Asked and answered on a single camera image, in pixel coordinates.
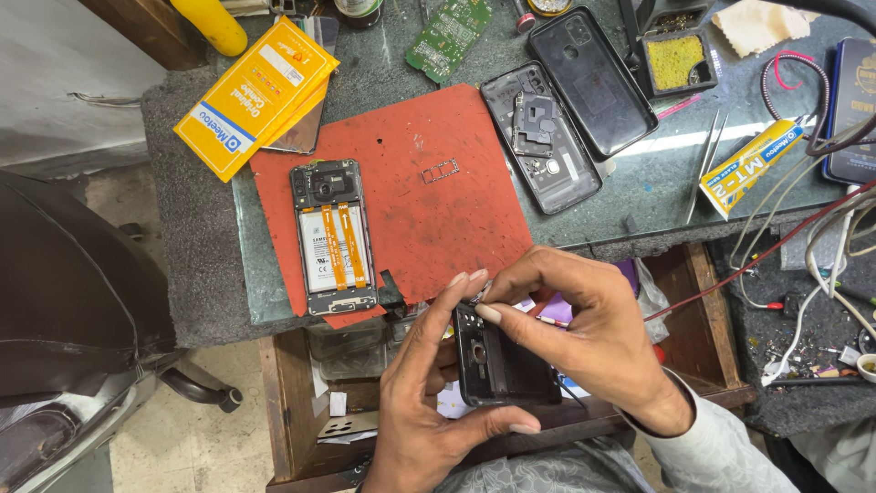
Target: person's right hand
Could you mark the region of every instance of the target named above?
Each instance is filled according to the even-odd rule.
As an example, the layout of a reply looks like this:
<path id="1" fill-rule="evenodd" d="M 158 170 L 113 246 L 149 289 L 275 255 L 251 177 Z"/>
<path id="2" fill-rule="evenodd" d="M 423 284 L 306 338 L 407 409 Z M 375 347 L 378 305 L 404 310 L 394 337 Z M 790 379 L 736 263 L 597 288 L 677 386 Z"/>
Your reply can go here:
<path id="1" fill-rule="evenodd" d="M 511 306 L 542 286 L 572 305 L 566 332 Z M 677 436 L 693 424 L 690 405 L 654 355 L 630 283 L 613 265 L 533 246 L 496 275 L 475 310 L 651 432 Z"/>

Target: yellow bottle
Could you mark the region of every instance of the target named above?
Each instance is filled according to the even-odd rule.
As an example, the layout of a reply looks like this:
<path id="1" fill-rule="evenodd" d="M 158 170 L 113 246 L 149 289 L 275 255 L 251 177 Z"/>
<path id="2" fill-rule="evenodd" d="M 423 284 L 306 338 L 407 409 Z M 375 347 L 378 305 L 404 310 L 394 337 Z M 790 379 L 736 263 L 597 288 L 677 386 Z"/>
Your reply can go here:
<path id="1" fill-rule="evenodd" d="M 246 49 L 246 32 L 219 0 L 171 0 L 170 3 L 219 53 L 237 56 Z"/>

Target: ribbon cable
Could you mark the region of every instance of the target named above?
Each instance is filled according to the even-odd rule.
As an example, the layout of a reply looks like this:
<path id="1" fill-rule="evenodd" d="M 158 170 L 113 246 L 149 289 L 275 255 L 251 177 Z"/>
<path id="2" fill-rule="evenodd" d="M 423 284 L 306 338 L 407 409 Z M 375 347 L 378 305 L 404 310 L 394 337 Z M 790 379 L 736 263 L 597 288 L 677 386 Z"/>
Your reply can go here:
<path id="1" fill-rule="evenodd" d="M 325 226 L 326 230 L 326 244 L 328 245 L 328 257 L 331 260 L 331 268 L 335 272 L 335 286 L 338 290 L 347 289 L 347 274 L 343 268 L 341 248 L 337 245 L 335 219 L 332 217 L 331 204 L 322 206 L 322 225 Z"/>
<path id="2" fill-rule="evenodd" d="M 365 271 L 362 268 L 362 256 L 359 255 L 359 241 L 353 231 L 353 222 L 350 219 L 350 206 L 346 202 L 337 205 L 337 211 L 341 215 L 341 228 L 343 237 L 347 240 L 347 255 L 353 264 L 353 276 L 356 278 L 356 287 L 365 287 Z"/>

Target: coiled cable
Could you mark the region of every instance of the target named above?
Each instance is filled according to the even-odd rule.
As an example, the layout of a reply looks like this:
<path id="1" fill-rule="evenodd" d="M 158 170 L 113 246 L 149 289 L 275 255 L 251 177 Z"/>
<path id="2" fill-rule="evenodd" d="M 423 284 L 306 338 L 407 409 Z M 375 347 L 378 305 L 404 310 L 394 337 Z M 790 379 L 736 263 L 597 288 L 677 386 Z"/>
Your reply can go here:
<path id="1" fill-rule="evenodd" d="M 817 136 L 822 133 L 824 124 L 827 121 L 827 110 L 830 107 L 830 78 L 817 63 L 797 54 L 779 54 L 778 56 L 771 58 L 766 64 L 764 64 L 763 69 L 760 70 L 760 95 L 764 100 L 766 110 L 769 111 L 769 114 L 775 120 L 781 120 L 781 115 L 779 115 L 779 112 L 775 109 L 775 106 L 773 106 L 773 100 L 770 98 L 769 90 L 767 89 L 767 80 L 769 78 L 770 69 L 773 68 L 773 64 L 777 63 L 778 60 L 791 60 L 802 63 L 803 65 L 815 70 L 821 79 L 821 98 L 818 107 L 816 107 L 816 111 L 813 113 L 816 115 L 816 127 L 813 129 L 811 135 L 803 135 L 803 138 L 809 141 L 806 145 L 806 154 L 813 157 L 821 157 L 826 154 L 835 153 L 836 151 L 845 149 L 849 146 L 863 146 L 876 143 L 876 139 L 864 139 L 864 137 L 876 129 L 876 115 L 874 115 L 870 117 L 864 126 L 855 132 L 850 138 L 821 149 L 816 148 L 818 144 L 826 141 Z"/>

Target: wall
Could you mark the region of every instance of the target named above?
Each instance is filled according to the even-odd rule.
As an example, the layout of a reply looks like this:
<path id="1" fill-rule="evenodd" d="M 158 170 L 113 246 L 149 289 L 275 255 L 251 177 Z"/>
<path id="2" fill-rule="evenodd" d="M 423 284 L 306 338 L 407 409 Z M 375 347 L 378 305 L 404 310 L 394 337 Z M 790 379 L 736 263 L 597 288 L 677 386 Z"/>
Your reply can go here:
<path id="1" fill-rule="evenodd" d="M 76 0 L 0 0 L 0 74 L 6 166 L 105 147 L 145 150 L 139 108 L 90 106 L 67 93 L 140 97 L 165 70 Z"/>

